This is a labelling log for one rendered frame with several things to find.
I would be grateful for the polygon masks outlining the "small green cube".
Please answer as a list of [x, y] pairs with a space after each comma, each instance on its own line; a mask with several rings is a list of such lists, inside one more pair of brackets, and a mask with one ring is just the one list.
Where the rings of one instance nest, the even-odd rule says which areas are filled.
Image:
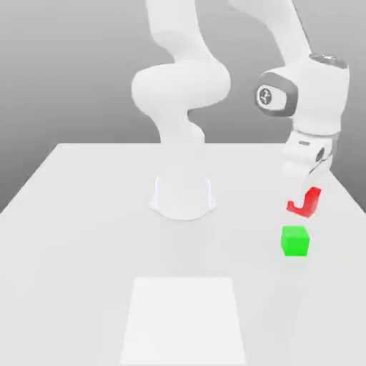
[[285, 256], [306, 257], [310, 236], [304, 226], [283, 226], [281, 247]]

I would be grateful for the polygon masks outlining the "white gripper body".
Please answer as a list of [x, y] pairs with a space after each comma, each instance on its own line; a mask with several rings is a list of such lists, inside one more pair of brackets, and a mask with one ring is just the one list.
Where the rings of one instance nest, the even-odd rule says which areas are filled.
[[282, 174], [295, 189], [315, 187], [330, 170], [340, 133], [305, 134], [292, 130], [282, 150]]

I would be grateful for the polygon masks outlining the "small red cube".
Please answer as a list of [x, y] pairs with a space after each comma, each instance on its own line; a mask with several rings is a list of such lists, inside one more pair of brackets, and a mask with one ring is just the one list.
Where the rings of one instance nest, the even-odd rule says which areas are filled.
[[301, 217], [310, 218], [317, 208], [320, 194], [320, 188], [311, 187], [305, 194], [303, 206], [296, 207], [293, 201], [289, 201], [287, 203], [287, 211], [297, 214]]

